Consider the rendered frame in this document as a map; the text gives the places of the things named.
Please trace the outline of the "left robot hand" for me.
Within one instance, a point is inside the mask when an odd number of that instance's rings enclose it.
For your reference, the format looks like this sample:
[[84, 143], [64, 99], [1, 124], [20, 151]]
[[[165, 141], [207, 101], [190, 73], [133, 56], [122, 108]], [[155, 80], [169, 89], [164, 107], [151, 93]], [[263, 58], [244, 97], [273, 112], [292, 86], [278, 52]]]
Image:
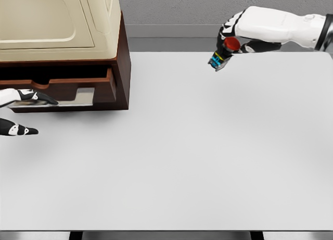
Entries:
[[[51, 105], [58, 105], [58, 102], [52, 97], [33, 89], [9, 88], [0, 90], [0, 108], [22, 100], [42, 100]], [[0, 118], [0, 135], [21, 136], [37, 135], [38, 133], [39, 131], [35, 128], [25, 127], [10, 120]]]

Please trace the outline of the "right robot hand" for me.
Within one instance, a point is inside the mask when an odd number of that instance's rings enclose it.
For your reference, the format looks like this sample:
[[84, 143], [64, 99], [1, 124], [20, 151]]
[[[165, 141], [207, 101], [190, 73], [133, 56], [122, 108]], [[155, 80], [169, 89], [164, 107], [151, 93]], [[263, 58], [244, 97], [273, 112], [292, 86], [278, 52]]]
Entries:
[[290, 41], [290, 29], [283, 25], [289, 14], [285, 11], [250, 6], [233, 15], [220, 27], [217, 36], [217, 51], [228, 37], [243, 37], [249, 41], [235, 53], [262, 53], [279, 50]]

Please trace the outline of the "brown drawer with metal handle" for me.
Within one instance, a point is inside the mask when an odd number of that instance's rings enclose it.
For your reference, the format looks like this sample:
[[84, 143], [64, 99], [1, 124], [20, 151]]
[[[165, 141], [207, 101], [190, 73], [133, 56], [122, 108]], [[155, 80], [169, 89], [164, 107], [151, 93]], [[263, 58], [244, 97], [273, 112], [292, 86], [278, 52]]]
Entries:
[[10, 105], [14, 112], [110, 110], [117, 101], [117, 84], [107, 65], [0, 68], [0, 90], [34, 89], [58, 102], [26, 100]]

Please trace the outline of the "red button switch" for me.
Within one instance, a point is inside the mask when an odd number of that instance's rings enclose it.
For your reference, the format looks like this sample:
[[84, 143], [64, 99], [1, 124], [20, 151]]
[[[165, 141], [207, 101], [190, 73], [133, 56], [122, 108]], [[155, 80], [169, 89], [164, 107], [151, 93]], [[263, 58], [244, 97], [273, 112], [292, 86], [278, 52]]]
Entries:
[[233, 56], [233, 53], [237, 52], [240, 47], [241, 44], [237, 38], [225, 38], [219, 49], [217, 49], [209, 59], [208, 64], [214, 68], [215, 71], [223, 69]]

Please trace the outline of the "brown cabinet with beige top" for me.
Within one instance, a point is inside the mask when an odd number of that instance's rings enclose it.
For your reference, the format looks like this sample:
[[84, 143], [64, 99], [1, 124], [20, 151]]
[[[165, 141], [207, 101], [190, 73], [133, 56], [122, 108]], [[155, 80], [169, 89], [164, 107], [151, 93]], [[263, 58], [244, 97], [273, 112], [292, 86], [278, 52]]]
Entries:
[[119, 0], [0, 0], [0, 68], [107, 65], [110, 110], [129, 107], [131, 58]]

